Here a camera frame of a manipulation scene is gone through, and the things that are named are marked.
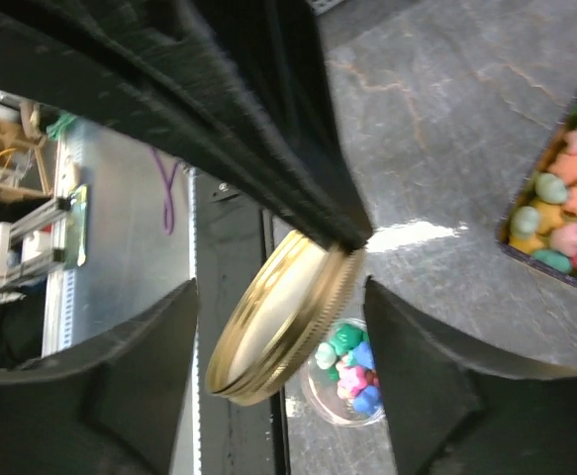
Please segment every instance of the orange wire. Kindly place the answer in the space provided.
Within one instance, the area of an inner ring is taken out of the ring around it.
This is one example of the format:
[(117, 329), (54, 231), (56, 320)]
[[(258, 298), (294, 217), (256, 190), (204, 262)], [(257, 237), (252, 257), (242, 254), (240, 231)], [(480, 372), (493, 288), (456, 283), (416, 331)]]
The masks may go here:
[[(11, 155), (13, 155), (13, 152), (17, 151), (16, 148), (7, 148), (5, 150), (0, 151), (0, 157), (11, 152)], [(7, 160), (7, 164), (11, 161), (11, 157), (9, 157), (9, 159)]]

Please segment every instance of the blue candy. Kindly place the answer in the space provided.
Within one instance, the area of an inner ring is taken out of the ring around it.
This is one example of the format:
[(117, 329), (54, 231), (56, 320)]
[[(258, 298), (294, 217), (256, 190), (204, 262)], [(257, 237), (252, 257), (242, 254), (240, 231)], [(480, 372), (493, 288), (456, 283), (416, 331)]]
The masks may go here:
[(374, 364), (374, 354), (371, 352), (371, 345), (369, 341), (362, 341), (355, 349), (350, 352), (349, 358), (354, 364), (358, 364), (363, 368), (374, 371), (376, 365)]
[(352, 406), (358, 413), (373, 416), (381, 407), (380, 391), (375, 386), (367, 386), (356, 396)]

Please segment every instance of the teal candy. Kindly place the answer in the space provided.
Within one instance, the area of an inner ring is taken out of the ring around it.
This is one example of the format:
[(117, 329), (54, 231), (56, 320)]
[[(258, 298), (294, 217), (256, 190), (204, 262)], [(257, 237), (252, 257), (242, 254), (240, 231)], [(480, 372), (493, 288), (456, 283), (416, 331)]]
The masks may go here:
[(551, 173), (541, 173), (534, 183), (538, 197), (550, 205), (560, 205), (567, 201), (569, 195), (563, 180)]
[(334, 366), (330, 369), (327, 369), (326, 372), (328, 373), (331, 381), (335, 383), (340, 381), (340, 374), (338, 374), (338, 370)]
[(329, 343), (335, 348), (338, 356), (343, 356), (351, 349), (358, 346), (363, 338), (363, 330), (354, 325), (343, 324), (335, 335), (330, 338)]
[(564, 256), (560, 252), (550, 249), (540, 249), (532, 253), (532, 257), (540, 260), (544, 264), (558, 270), (559, 272), (568, 273), (572, 270), (572, 261), (569, 257)]
[(515, 238), (528, 239), (538, 228), (539, 221), (540, 214), (534, 207), (522, 206), (513, 214), (510, 221), (510, 234)]
[(331, 344), (323, 342), (317, 348), (315, 359), (317, 366), (321, 369), (328, 369), (337, 362), (337, 354)]
[(347, 365), (348, 368), (356, 366), (358, 364), (358, 361), (356, 361), (356, 356), (354, 356), (353, 349), (347, 352), (347, 362), (345, 364)]

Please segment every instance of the black panel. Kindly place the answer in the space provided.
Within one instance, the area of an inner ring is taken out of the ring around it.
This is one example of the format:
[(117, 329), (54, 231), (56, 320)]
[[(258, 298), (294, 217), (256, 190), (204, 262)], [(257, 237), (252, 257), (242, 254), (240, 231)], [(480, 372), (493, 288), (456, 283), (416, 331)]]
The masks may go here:
[[(264, 261), (266, 246), (271, 246), (271, 242), (265, 241), (260, 208), (244, 195), (216, 200), (219, 184), (205, 174), (196, 178), (201, 377), (231, 312)], [(278, 396), (242, 408), (211, 396), (203, 388), (200, 396), (203, 473), (289, 473), (284, 422), (283, 399)]]
[(187, 282), (108, 332), (0, 370), (0, 475), (168, 475), (196, 310)]
[(364, 312), (399, 475), (577, 475), (577, 370), (479, 341), (371, 279)]
[[(167, 12), (175, 22), (163, 23)], [(292, 128), (282, 127), (282, 114), (273, 119), (261, 88), (249, 87), (242, 73), (250, 68), (216, 41), (212, 27), (220, 26), (188, 1), (0, 0), (0, 89), (183, 157), (322, 245), (357, 248), (372, 230), (339, 151), (313, 15), (299, 4), (283, 35), (301, 35), (301, 24), (308, 35), (273, 43), (277, 61), (290, 56), (283, 61), (289, 67), (276, 69), (273, 55), (250, 52), (260, 71), (281, 76), (280, 93), (271, 88), (269, 97), (292, 105)], [(264, 22), (229, 25), (260, 42), (267, 29)], [(295, 87), (286, 86), (291, 81)]]

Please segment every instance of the green object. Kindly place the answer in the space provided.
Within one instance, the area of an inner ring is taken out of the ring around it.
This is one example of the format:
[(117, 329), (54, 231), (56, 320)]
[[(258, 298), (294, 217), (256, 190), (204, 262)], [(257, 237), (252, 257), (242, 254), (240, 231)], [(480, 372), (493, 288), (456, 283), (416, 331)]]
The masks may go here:
[(340, 381), (340, 375), (338, 374), (338, 370), (333, 366), (326, 370), (328, 372), (328, 376), (330, 377), (331, 381), (337, 382)]
[(61, 134), (76, 121), (77, 116), (68, 114), (67, 112), (62, 112), (57, 119), (57, 122), (47, 127), (48, 138), (54, 142), (57, 142), (61, 138)]
[(541, 173), (534, 183), (538, 197), (550, 205), (560, 205), (567, 201), (569, 195), (563, 180), (551, 173)]
[(560, 252), (550, 249), (540, 249), (532, 253), (532, 257), (549, 265), (560, 272), (568, 273), (572, 270), (572, 261)]
[(354, 350), (351, 349), (350, 351), (347, 352), (347, 362), (345, 364), (348, 368), (352, 367), (352, 366), (358, 366), (358, 361), (356, 361), (356, 358), (354, 356)]
[(518, 239), (528, 239), (534, 234), (540, 214), (532, 206), (521, 206), (510, 220), (510, 234)]
[(335, 348), (338, 356), (343, 356), (351, 349), (354, 349), (362, 341), (363, 330), (354, 325), (343, 324), (335, 335), (330, 338), (330, 344)]

